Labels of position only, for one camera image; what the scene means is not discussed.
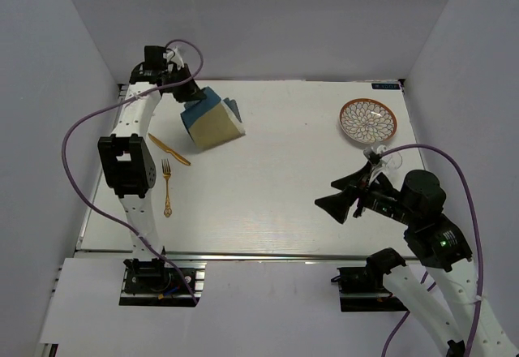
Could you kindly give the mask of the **blue and tan placemat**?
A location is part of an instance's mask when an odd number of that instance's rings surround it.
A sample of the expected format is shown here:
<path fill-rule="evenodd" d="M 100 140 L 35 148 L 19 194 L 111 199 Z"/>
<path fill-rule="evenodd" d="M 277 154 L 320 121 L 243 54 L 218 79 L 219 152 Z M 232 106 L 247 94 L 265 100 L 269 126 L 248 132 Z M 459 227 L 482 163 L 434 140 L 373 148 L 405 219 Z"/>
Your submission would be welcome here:
<path fill-rule="evenodd" d="M 246 134 L 238 103 L 221 98 L 212 88 L 202 89 L 205 98 L 187 102 L 180 114 L 195 146 L 202 151 L 236 140 Z"/>

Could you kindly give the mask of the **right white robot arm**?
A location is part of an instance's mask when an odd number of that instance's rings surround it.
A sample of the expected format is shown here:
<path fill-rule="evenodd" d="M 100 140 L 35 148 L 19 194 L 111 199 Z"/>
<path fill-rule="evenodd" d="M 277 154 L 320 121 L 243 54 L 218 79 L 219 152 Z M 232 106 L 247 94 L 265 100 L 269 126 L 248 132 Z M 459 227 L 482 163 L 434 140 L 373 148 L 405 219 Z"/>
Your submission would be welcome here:
<path fill-rule="evenodd" d="M 517 346 L 477 292 L 473 253 L 461 230 L 443 213 L 446 194 L 438 178 L 426 170 L 411 170 L 397 190 L 373 170 L 367 163 L 332 182 L 338 192 L 315 200 L 315 205 L 339 223 L 345 223 L 354 208 L 355 217 L 369 209 L 405 225 L 404 240 L 447 304 L 439 304 L 390 247 L 367 258 L 367 284 L 398 298 L 442 356 L 516 356 Z"/>

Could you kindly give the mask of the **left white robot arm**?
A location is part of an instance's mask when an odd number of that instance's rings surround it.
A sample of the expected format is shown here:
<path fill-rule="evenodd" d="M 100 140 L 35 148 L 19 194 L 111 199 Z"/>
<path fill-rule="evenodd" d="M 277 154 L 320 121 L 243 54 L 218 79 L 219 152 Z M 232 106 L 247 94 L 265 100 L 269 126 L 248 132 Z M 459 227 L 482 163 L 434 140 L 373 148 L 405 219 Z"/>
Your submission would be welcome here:
<path fill-rule="evenodd" d="M 149 261 L 163 252 L 151 201 L 157 168 L 146 143 L 152 115 L 165 93 L 180 103 L 206 98 L 182 58 L 179 42 L 144 47 L 144 61 L 131 72 L 118 122 L 97 144 L 105 181 L 131 226 L 131 257 L 137 260 Z"/>

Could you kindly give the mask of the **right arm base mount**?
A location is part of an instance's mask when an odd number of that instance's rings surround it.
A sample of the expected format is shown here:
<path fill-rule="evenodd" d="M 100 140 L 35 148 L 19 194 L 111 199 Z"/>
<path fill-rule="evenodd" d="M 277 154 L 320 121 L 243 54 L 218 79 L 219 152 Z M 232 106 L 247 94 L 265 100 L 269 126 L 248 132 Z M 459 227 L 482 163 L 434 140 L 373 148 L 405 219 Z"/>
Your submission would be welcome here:
<path fill-rule="evenodd" d="M 341 312 L 405 312 L 405 305 L 363 267 L 341 267 L 331 278 L 339 290 Z"/>

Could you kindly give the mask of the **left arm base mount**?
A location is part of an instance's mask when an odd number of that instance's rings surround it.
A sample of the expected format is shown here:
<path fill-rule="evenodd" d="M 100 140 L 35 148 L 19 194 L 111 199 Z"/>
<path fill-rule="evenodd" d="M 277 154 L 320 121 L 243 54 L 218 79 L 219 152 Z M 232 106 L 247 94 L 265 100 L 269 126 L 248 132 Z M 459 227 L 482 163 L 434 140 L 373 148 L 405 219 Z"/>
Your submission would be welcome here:
<path fill-rule="evenodd" d="M 118 304 L 123 307 L 194 308 L 204 287 L 204 269 L 180 268 L 179 274 L 163 260 L 126 259 Z"/>

